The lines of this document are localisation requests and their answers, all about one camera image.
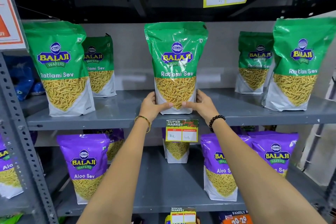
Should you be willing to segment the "person's right hand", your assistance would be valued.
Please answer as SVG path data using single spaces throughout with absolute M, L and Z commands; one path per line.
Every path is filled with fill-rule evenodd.
M 193 110 L 198 112 L 198 114 L 204 119 L 207 125 L 210 124 L 210 121 L 213 117 L 219 115 L 219 112 L 214 106 L 211 98 L 199 89 L 197 89 L 196 91 L 196 103 L 197 109 Z

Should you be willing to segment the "person's left hand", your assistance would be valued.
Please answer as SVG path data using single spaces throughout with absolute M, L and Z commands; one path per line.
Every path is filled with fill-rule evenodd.
M 162 111 L 157 111 L 156 94 L 150 92 L 141 104 L 139 115 L 146 117 L 152 123 L 160 112 Z

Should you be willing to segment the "green snack packet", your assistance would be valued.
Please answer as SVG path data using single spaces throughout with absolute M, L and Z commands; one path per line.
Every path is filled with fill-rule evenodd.
M 272 33 L 275 67 L 261 104 L 273 111 L 306 110 L 336 17 L 277 19 Z
M 29 53 L 40 76 L 52 117 L 95 111 L 82 42 L 81 25 L 66 21 L 23 24 Z
M 262 94 L 274 57 L 274 37 L 271 32 L 241 31 L 238 38 L 240 52 L 235 92 Z
M 195 102 L 197 65 L 208 39 L 204 22 L 159 22 L 144 26 L 152 56 L 157 104 L 173 107 L 161 114 L 190 114 L 182 102 Z
M 113 41 L 109 34 L 86 37 L 82 43 L 93 97 L 112 97 L 115 92 Z

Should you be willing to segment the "person's left forearm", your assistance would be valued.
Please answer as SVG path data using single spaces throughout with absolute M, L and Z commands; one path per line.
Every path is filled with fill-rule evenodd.
M 76 224 L 131 224 L 147 128 L 136 120 Z

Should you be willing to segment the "person's right forearm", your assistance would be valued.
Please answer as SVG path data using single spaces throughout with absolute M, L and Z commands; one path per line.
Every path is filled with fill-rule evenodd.
M 253 224 L 327 224 L 284 177 L 244 143 L 224 119 L 210 121 Z

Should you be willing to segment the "gold bangle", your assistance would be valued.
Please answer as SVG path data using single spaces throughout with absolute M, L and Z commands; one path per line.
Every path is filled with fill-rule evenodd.
M 151 130 L 151 125 L 152 125 L 151 122 L 146 117 L 144 117 L 142 115 L 136 116 L 136 118 L 134 119 L 134 122 L 136 122 L 136 120 L 139 119 L 139 118 L 142 118 L 142 119 L 146 120 L 146 122 L 148 123 L 148 128 L 146 130 L 146 133 L 149 133 L 150 130 Z

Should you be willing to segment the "purple snack packet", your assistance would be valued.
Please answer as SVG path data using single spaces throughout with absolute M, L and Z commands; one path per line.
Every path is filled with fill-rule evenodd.
M 166 142 L 166 128 L 162 128 L 163 147 L 168 163 L 187 163 L 189 156 L 189 142 Z
M 110 164 L 115 155 L 118 153 L 122 145 L 124 144 L 124 129 L 112 128 L 112 129 L 84 129 L 84 134 L 108 134 L 110 143 L 107 150 L 108 164 Z
M 248 132 L 248 136 L 251 137 L 251 148 L 277 173 L 285 177 L 299 134 L 259 131 Z
M 86 205 L 107 171 L 107 134 L 59 135 L 60 146 L 73 182 L 77 203 Z
M 201 136 L 204 190 L 213 201 L 237 201 L 237 184 L 214 133 Z
M 9 200 L 21 193 L 20 180 L 0 134 L 0 196 Z

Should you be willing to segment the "orange biscuit packet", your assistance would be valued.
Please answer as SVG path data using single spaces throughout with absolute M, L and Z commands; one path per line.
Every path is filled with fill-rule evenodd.
M 253 224 L 247 210 L 218 212 L 220 224 Z

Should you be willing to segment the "grey pipe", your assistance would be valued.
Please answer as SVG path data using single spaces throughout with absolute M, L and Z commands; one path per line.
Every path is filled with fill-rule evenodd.
M 314 124 L 310 131 L 300 160 L 302 172 L 305 172 L 311 164 L 313 154 L 316 150 L 318 142 L 321 139 L 324 126 L 325 124 Z

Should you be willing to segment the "blue snack packet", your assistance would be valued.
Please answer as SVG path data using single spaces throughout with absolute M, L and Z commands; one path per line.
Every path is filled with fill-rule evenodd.
M 3 57 L 19 101 L 24 101 L 29 96 L 45 94 L 45 89 L 30 56 L 4 55 Z

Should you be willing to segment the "orange and white sign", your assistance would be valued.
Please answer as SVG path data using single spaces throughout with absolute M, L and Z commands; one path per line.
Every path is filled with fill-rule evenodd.
M 25 50 L 26 37 L 14 0 L 0 0 L 0 51 Z

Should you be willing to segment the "light green packet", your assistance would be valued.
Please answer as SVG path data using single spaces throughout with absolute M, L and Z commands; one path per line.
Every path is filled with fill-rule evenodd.
M 23 213 L 0 216 L 0 224 L 17 224 L 22 216 Z

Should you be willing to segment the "grey perforated shelf post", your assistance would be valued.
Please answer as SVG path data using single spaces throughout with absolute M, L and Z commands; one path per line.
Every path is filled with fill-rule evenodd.
M 26 50 L 0 51 L 0 133 L 24 190 L 29 214 L 36 224 L 59 224 L 42 165 L 3 58 L 4 52 Z

